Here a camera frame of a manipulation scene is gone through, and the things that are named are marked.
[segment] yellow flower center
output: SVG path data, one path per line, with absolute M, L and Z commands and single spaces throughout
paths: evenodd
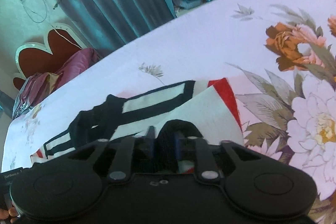
M 318 116 L 315 139 L 319 145 L 326 142 L 336 142 L 335 121 L 329 114 L 322 113 Z

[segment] headboard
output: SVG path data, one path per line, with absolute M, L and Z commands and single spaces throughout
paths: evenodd
M 64 23 L 55 23 L 43 36 L 44 44 L 28 42 L 16 50 L 16 66 L 13 84 L 20 90 L 25 80 L 35 73 L 56 72 L 77 51 L 86 48 L 73 29 Z

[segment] printed flower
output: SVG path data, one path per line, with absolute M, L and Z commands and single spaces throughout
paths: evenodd
M 280 137 L 278 137 L 271 145 L 269 148 L 267 148 L 267 142 L 266 142 L 266 139 L 264 139 L 264 142 L 262 143 L 262 146 L 259 147 L 259 146 L 248 146 L 247 148 L 255 151 L 255 152 L 258 152 L 260 154 L 263 154 L 263 155 L 266 155 L 272 159 L 275 159 L 275 160 L 279 160 L 281 155 L 282 155 L 282 152 L 276 152 L 277 150 L 277 147 L 279 145 L 279 142 L 280 142 Z
M 309 42 L 323 47 L 326 39 L 323 36 L 317 37 L 310 27 L 303 24 L 294 27 L 279 22 L 275 27 L 269 27 L 266 34 L 269 38 L 265 46 L 280 56 L 277 58 L 280 71 L 294 70 L 295 66 L 306 70 L 303 64 L 324 66 L 311 50 Z
M 331 16 L 328 18 L 328 26 L 330 28 L 331 34 L 336 37 L 336 16 Z
M 288 122 L 287 144 L 295 152 L 289 164 L 311 175 L 325 200 L 336 190 L 336 94 L 312 75 L 305 77 L 302 90 L 305 99 L 292 102 L 296 120 Z

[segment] white flower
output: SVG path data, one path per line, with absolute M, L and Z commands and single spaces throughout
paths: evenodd
M 269 148 L 267 148 L 267 142 L 266 139 L 264 139 L 264 142 L 262 143 L 262 146 L 248 146 L 249 149 L 258 152 L 260 154 L 266 155 L 272 159 L 279 160 L 282 152 L 276 152 L 278 145 L 280 142 L 280 137 L 278 137 Z
M 296 120 L 288 122 L 287 143 L 295 152 L 290 165 L 314 179 L 320 200 L 336 190 L 336 94 L 325 80 L 307 75 L 304 98 L 292 102 Z

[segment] orange flower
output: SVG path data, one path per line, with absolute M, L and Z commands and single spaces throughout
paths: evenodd
M 336 16 L 331 16 L 328 18 L 328 26 L 330 28 L 331 34 L 336 37 Z
M 280 56 L 277 58 L 280 71 L 293 70 L 295 66 L 300 70 L 306 70 L 304 64 L 324 66 L 311 50 L 309 42 L 323 47 L 326 39 L 317 37 L 308 26 L 293 27 L 279 22 L 275 27 L 269 27 L 266 34 L 269 38 L 265 46 Z

